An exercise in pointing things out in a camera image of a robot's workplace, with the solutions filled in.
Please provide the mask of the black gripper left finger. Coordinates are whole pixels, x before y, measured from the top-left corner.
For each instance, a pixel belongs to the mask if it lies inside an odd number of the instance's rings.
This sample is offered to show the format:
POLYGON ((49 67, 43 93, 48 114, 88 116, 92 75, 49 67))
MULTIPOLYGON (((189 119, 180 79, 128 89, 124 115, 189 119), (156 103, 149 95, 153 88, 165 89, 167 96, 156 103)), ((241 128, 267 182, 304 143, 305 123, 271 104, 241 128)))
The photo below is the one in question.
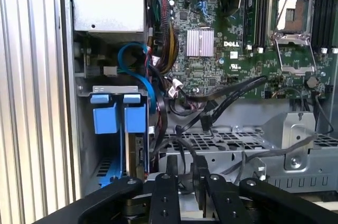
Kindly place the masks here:
POLYGON ((172 156, 154 180, 121 178, 38 223, 180 223, 177 175, 172 156))

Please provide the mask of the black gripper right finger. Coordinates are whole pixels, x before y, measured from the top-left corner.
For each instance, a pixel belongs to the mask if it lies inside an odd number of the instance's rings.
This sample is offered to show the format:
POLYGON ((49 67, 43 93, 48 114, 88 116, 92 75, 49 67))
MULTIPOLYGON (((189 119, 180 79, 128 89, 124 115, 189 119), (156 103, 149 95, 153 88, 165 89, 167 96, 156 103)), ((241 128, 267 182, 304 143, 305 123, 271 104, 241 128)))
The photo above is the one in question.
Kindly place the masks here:
POLYGON ((337 223, 337 214, 256 178, 227 182, 193 158, 193 187, 204 217, 219 223, 337 223))

